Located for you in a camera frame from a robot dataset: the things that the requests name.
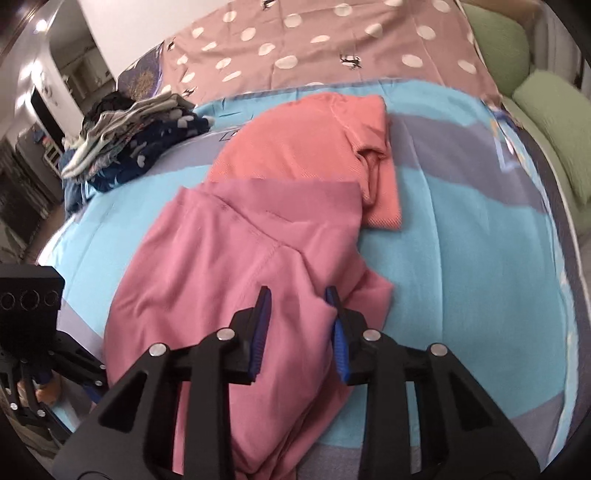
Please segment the bed sheet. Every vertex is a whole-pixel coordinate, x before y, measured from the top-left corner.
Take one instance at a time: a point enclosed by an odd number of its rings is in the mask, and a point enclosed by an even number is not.
[[[203,181],[234,125],[327,90],[377,93],[391,116],[404,224],[399,232],[364,230],[359,240],[369,266],[396,286],[386,333],[415,348],[448,344],[545,466],[566,441],[577,397],[571,283],[580,278],[565,271],[548,196],[523,144],[508,131],[520,164],[495,136],[488,108],[456,90],[381,80],[242,95],[199,108],[216,118],[217,131],[173,148],[144,178],[97,195],[43,252],[41,262],[66,279],[60,328],[100,355],[117,285],[166,201],[180,186]],[[339,462],[356,464],[364,418],[357,388],[300,474],[355,478],[356,467]],[[415,415],[411,436],[418,445]]]
[[[165,39],[118,85],[195,104],[244,92],[422,79],[493,103],[496,85],[454,0],[234,0]]]

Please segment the pink shirt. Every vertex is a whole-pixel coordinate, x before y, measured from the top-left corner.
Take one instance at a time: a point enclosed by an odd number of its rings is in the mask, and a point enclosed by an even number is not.
[[[392,285],[368,270],[356,247],[356,183],[231,180],[181,189],[146,234],[115,294],[105,331],[111,384],[153,343],[199,343],[272,292],[262,369],[230,386],[239,478],[281,479],[344,405],[349,389],[332,366],[336,285],[346,307],[381,328]],[[180,418],[186,413],[181,396]],[[184,423],[175,469],[182,471]]]
[[[246,124],[220,153],[207,179],[356,181],[363,224],[396,230],[402,213],[388,138],[380,96],[310,95]]]

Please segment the stack of clothes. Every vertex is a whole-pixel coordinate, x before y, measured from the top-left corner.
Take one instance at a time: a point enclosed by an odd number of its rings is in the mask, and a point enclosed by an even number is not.
[[[59,162],[66,216],[87,202],[89,190],[108,192],[136,179],[173,145],[209,131],[211,120],[193,108],[171,93],[134,102],[113,92],[94,105]]]

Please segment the white wall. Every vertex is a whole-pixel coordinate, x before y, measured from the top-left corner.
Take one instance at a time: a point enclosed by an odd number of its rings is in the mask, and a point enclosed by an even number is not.
[[[57,124],[64,133],[72,138],[76,138],[82,129],[82,120],[84,115],[78,108],[78,105],[70,95],[66,84],[61,79],[60,71],[53,61],[49,43],[45,42],[39,51],[37,60],[43,66],[45,73],[45,84],[51,89],[51,97],[41,92],[40,85],[36,85],[41,93],[47,108],[56,119]]]
[[[48,108],[55,116],[64,133],[76,136],[82,127],[82,113],[69,95],[66,85],[61,80],[51,54],[46,34],[34,33],[35,25],[40,19],[50,21],[62,0],[49,0],[39,9],[35,17],[26,26],[24,32],[8,53],[0,66],[0,138],[8,133],[9,141],[15,141],[15,135],[30,127],[35,119],[24,111],[26,106],[15,110],[17,97],[31,93],[33,83],[30,77],[21,80],[23,67],[35,59],[39,59],[46,74],[47,83],[54,90],[58,105],[48,102]]]
[[[56,50],[53,48],[53,45],[51,45],[51,54],[53,56],[53,60],[56,62],[57,67],[62,69],[64,66],[76,60],[78,57],[81,57],[85,54],[85,52],[90,51],[93,48],[96,48],[95,41],[89,33],[87,37],[81,38],[80,40],[77,40],[65,48],[60,48],[59,50]]]
[[[96,45],[117,78],[165,38],[226,5],[228,0],[79,0],[79,3]]]

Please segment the pink polka dot blanket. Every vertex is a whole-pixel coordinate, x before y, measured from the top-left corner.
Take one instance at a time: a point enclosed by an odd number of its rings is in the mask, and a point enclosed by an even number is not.
[[[454,0],[235,0],[167,38],[160,52],[151,95],[173,91],[197,105],[380,78],[500,98]]]

